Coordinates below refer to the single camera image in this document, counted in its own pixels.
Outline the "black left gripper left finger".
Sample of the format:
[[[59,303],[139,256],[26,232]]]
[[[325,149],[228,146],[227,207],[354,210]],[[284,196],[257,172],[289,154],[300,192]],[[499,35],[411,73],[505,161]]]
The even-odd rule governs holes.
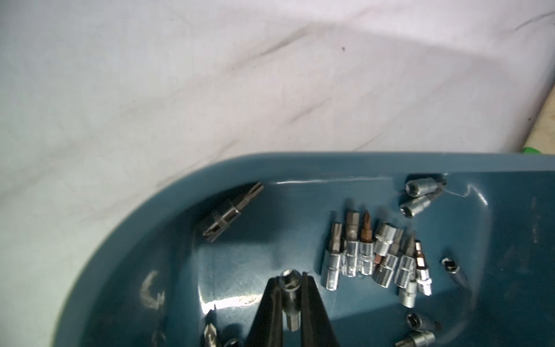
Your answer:
[[[245,347],[283,346],[283,295],[278,277],[268,280]]]

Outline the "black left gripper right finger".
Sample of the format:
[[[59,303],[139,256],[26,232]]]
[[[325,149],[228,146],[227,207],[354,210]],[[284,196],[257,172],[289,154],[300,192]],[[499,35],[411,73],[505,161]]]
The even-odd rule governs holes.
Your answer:
[[[312,276],[301,279],[301,346],[339,347],[318,287]]]

